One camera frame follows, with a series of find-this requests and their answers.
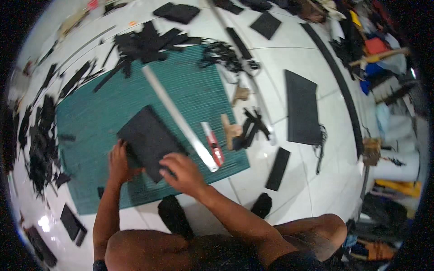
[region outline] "black cable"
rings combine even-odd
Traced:
[[[260,63],[251,59],[246,59],[247,64],[252,70],[258,70],[255,75],[251,75],[243,69],[242,60],[238,59],[233,47],[224,41],[212,38],[203,39],[202,46],[204,47],[203,56],[199,62],[200,68],[206,68],[212,64],[220,64],[230,72],[237,74],[235,82],[231,84],[238,84],[238,77],[240,72],[245,72],[249,76],[256,76],[261,71]]]
[[[322,162],[322,159],[324,158],[324,145],[325,145],[325,143],[326,143],[326,141],[327,141],[327,137],[328,137],[328,135],[327,135],[327,130],[326,130],[326,128],[324,127],[324,125],[320,124],[320,125],[319,125],[319,129],[320,129],[320,131],[321,131],[322,142],[321,142],[321,144],[318,144],[318,145],[314,145],[314,146],[313,146],[313,151],[315,152],[315,156],[316,156],[316,158],[318,158],[318,163],[317,163],[317,165],[316,165],[316,175],[318,175],[319,172],[320,172],[320,170],[321,170],[321,162]],[[318,155],[316,154],[316,151],[317,151],[319,148],[321,148],[321,150],[320,150],[320,153],[319,153],[319,156],[318,156]]]

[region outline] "black foam sheet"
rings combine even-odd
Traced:
[[[274,159],[273,168],[268,176],[265,188],[277,191],[285,174],[286,165],[291,153],[283,148],[279,148],[276,158]]]
[[[317,85],[285,70],[286,98],[288,107],[287,140],[308,145],[322,143],[316,104]]]
[[[252,23],[250,28],[267,39],[271,39],[281,23],[281,21],[274,18],[270,13],[264,12],[254,23]]]
[[[150,105],[140,110],[120,129],[118,137],[128,142],[128,152],[146,168],[146,173],[156,183],[163,177],[159,161],[169,153],[184,153],[175,136],[165,127]]]

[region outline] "black pad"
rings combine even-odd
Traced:
[[[250,27],[267,39],[271,39],[281,23],[270,13],[264,12]]]
[[[76,218],[71,209],[65,204],[63,207],[62,214],[60,215],[60,220],[68,232],[71,240],[75,240],[80,231],[87,233],[86,228],[83,224]]]
[[[185,149],[164,126],[150,105],[145,106],[118,132],[120,139],[128,142],[130,151],[146,173],[156,183],[163,177],[158,163],[168,153],[184,153]]]
[[[200,11],[197,7],[179,4],[170,9],[163,17],[170,21],[188,24]]]
[[[322,143],[316,105],[316,84],[285,70],[288,107],[288,141],[308,145]]]
[[[154,14],[155,16],[158,17],[163,17],[164,15],[166,15],[175,5],[172,3],[167,3],[164,4],[163,6],[157,8],[156,10],[154,10],[154,12],[152,14]]]
[[[286,165],[291,153],[285,149],[279,148],[276,158],[274,159],[273,168],[268,176],[265,188],[277,191],[279,190],[280,183],[282,182],[285,173]]]
[[[228,27],[228,28],[226,28],[226,32],[230,35],[233,42],[235,42],[235,45],[240,50],[244,59],[252,58],[252,55],[250,54],[249,50],[247,50],[247,47],[244,45],[243,41],[240,39],[238,34],[235,32],[235,29],[233,29],[232,27]]]

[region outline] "orange fabric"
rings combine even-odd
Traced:
[[[370,55],[383,53],[389,51],[387,46],[380,38],[368,39],[365,41],[366,50]]]

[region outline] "metal ruler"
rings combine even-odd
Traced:
[[[179,112],[178,108],[176,108],[176,105],[173,103],[172,99],[170,99],[165,88],[161,85],[160,81],[155,76],[151,68],[149,66],[145,66],[143,67],[142,71],[146,79],[154,89],[155,93],[157,94],[158,98],[160,98],[161,102],[163,102],[167,111],[169,111],[169,114],[172,116],[175,123],[181,129],[184,136],[188,139],[188,142],[190,142],[190,144],[193,146],[194,150],[199,155],[199,157],[202,159],[202,161],[205,163],[205,165],[208,167],[208,169],[211,172],[217,171],[219,167],[214,161],[213,157],[205,148],[205,146],[202,144],[202,142],[199,140],[197,135],[190,128],[187,121]]]

